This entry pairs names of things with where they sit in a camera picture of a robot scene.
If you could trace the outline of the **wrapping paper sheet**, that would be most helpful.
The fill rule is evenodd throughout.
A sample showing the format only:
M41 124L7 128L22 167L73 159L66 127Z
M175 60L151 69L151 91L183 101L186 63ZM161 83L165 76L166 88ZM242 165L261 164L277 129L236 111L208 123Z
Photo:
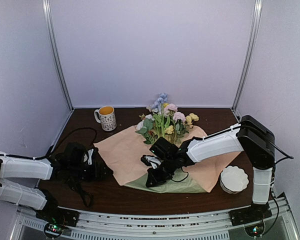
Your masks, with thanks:
M131 126L95 146L121 186L133 184L158 193L195 193L196 186L209 193L220 173L243 151L236 137L239 128L208 136L195 126L180 145L163 137L147 145Z

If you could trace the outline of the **white pink flower stem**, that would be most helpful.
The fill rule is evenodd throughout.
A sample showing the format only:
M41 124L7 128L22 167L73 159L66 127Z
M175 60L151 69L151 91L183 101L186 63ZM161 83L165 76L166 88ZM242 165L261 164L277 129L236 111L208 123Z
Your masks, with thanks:
M158 114L149 114L136 126L135 132L144 138L146 145L153 145L162 136L162 121Z

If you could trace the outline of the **peach flower stem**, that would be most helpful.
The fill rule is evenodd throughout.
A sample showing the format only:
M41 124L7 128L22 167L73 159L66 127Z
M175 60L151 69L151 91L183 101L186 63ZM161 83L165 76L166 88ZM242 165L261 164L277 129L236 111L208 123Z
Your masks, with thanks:
M140 122L135 127L136 132L144 137L160 133L161 127L161 109L160 105L147 106L149 114L140 115Z

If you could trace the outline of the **pink rose flower stem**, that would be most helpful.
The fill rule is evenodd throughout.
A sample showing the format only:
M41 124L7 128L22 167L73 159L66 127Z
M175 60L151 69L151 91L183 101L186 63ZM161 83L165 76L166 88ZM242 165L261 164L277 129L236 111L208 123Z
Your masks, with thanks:
M172 144L178 144L187 132L186 116L177 109L177 112L173 116L173 120L175 121L175 137L174 143Z

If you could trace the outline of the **pale yellow flower stem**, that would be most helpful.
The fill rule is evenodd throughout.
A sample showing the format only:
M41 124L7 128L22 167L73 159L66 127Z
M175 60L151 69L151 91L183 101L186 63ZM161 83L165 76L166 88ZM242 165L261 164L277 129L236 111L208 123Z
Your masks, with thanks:
M194 126L194 123L197 122L199 120L199 117L194 114L194 113L190 113L189 115L187 115L185 117L185 125L188 129L192 129Z

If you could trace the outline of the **blue flower stem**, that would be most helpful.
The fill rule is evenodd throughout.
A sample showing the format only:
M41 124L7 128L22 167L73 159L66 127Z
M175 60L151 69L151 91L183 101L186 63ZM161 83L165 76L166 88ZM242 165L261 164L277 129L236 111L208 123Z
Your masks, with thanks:
M164 104L168 100L168 94L160 93L157 99L150 105L150 112L153 113L156 128L161 137L165 136L165 117L164 117Z

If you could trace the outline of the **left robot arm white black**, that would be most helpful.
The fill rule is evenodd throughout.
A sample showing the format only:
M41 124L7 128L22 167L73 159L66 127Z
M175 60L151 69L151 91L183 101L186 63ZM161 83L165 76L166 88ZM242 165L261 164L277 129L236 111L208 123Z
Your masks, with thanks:
M100 181L113 173L97 147L85 147L78 142L69 142L63 152L51 151L40 157L0 151L0 201L42 211L51 222L57 222L62 218L62 211L48 191L21 185L12 179L49 181L61 175L65 184L79 194L84 206L89 208L94 197L82 189L81 183Z

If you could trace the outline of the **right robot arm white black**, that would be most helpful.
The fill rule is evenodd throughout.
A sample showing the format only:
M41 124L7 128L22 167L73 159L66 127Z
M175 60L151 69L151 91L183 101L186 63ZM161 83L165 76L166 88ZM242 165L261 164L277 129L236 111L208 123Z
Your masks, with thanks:
M149 166L146 187L165 184L177 169L193 166L212 157L233 152L245 152L253 167L252 204L246 210L249 220L258 220L268 210L271 180L277 161L275 152L292 159L275 144L275 135L250 115L239 123L206 137L192 137L180 146L160 137L150 148L153 155L141 160Z

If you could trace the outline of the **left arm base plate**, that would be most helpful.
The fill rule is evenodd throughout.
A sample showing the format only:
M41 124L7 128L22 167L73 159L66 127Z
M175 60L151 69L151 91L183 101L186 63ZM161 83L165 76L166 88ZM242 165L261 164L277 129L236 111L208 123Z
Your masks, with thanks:
M80 213L60 207L50 207L43 210L35 210L36 217L60 227L76 227Z

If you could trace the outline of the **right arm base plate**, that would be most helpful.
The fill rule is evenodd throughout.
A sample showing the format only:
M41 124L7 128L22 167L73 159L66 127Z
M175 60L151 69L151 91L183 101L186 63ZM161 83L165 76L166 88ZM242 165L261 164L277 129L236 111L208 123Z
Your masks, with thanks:
M245 208L231 210L229 217L232 226L247 225L254 222L262 221L272 216L269 208L249 206Z

